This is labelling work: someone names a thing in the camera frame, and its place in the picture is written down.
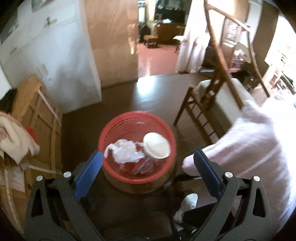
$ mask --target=foot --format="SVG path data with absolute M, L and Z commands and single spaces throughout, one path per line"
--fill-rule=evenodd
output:
M 174 221 L 177 223 L 182 223 L 183 213 L 194 209 L 197 203 L 197 194 L 191 193 L 187 195 L 181 202 L 180 209 L 176 212 L 174 216 Z

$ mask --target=black pants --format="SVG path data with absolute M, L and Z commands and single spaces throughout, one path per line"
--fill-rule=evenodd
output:
M 195 227 L 195 229 L 198 229 L 202 226 L 204 221 L 209 216 L 210 212 L 212 211 L 213 207 L 216 203 L 208 204 L 199 208 L 195 208 L 192 210 L 189 210 L 183 214 L 183 223 Z M 232 225 L 232 222 L 234 220 L 234 217 L 232 213 L 228 215 L 228 218 L 221 230 L 221 233 L 224 233 L 228 231 Z

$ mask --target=blue gripper pad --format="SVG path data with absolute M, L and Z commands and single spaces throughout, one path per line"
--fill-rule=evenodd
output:
M 99 170 L 103 164 L 103 155 L 100 151 L 96 151 L 92 154 L 89 160 L 86 162 L 85 168 L 81 174 L 76 178 L 74 197 L 77 201 L 80 201 L 82 197 L 85 197 L 96 178 Z
M 193 154 L 194 165 L 198 169 L 210 195 L 219 199 L 222 196 L 222 183 L 209 164 L 209 159 L 200 150 Z

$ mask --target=curtain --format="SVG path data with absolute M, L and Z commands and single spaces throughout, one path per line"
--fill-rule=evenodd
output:
M 210 40 L 203 4 L 203 0 L 192 0 L 176 66 L 178 72 L 198 72 L 203 63 Z

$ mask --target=chair frame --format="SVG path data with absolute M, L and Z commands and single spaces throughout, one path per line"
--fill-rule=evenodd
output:
M 266 89 L 263 81 L 262 81 L 262 76 L 259 72 L 257 63 L 256 63 L 256 59 L 255 59 L 255 53 L 254 53 L 254 48 L 253 48 L 253 44 L 251 41 L 251 37 L 250 37 L 250 28 L 248 26 L 246 26 L 244 23 L 242 23 L 241 21 L 239 21 L 238 19 L 236 19 L 235 17 L 223 12 L 222 10 L 208 4 L 208 0 L 204 0 L 204 9 L 205 9 L 205 16 L 206 16 L 206 20 L 207 20 L 207 25 L 208 25 L 208 29 L 210 32 L 210 37 L 212 40 L 212 45 L 216 54 L 216 58 L 218 61 L 218 67 L 215 69 L 213 77 L 211 79 L 210 84 L 208 85 L 208 87 L 206 88 L 205 94 L 203 96 L 198 96 L 198 91 L 196 90 L 197 87 L 193 87 L 190 86 L 187 94 L 183 100 L 183 103 L 181 105 L 181 108 L 177 114 L 177 117 L 174 121 L 174 126 L 177 125 L 181 114 L 183 113 L 184 110 L 187 111 L 188 115 L 190 116 L 190 118 L 193 120 L 195 126 L 197 127 L 197 129 L 199 130 L 202 138 L 204 139 L 205 143 L 208 145 L 213 144 L 212 138 L 211 136 L 213 134 L 216 134 L 216 136 L 218 138 L 221 138 L 224 134 L 225 131 L 223 130 L 221 124 L 218 122 L 218 120 L 209 112 L 209 110 L 211 109 L 211 107 L 213 106 L 215 99 L 216 99 L 216 95 L 219 92 L 219 90 L 221 89 L 223 83 L 227 83 L 230 92 L 232 94 L 232 96 L 234 97 L 239 109 L 241 109 L 243 107 L 243 101 L 240 98 L 235 86 L 233 85 L 231 78 L 232 75 L 229 71 L 229 63 L 226 62 L 221 46 L 218 43 L 215 34 L 214 34 L 214 30 L 212 28 L 211 25 L 211 21 L 210 21 L 210 16 L 209 16 L 209 11 L 210 10 L 214 10 L 218 13 L 220 13 L 221 15 L 225 16 L 225 19 L 230 19 L 232 22 L 236 23 L 238 28 L 241 28 L 242 31 L 246 31 L 247 32 L 247 41 L 248 41 L 248 45 L 249 45 L 249 55 L 251 57 L 251 64 L 253 65 L 252 68 L 252 76 L 261 84 L 264 93 L 266 94 L 267 97 L 270 97 L 270 94 L 268 92 L 268 90 Z M 199 114 L 198 116 L 195 116 L 194 112 L 193 112 L 193 108 L 198 107 L 199 108 Z M 205 118 L 207 119 L 206 123 L 203 123 L 200 119 L 201 114 L 204 114 Z M 207 124 L 210 124 L 212 127 L 213 131 L 206 131 L 205 126 Z

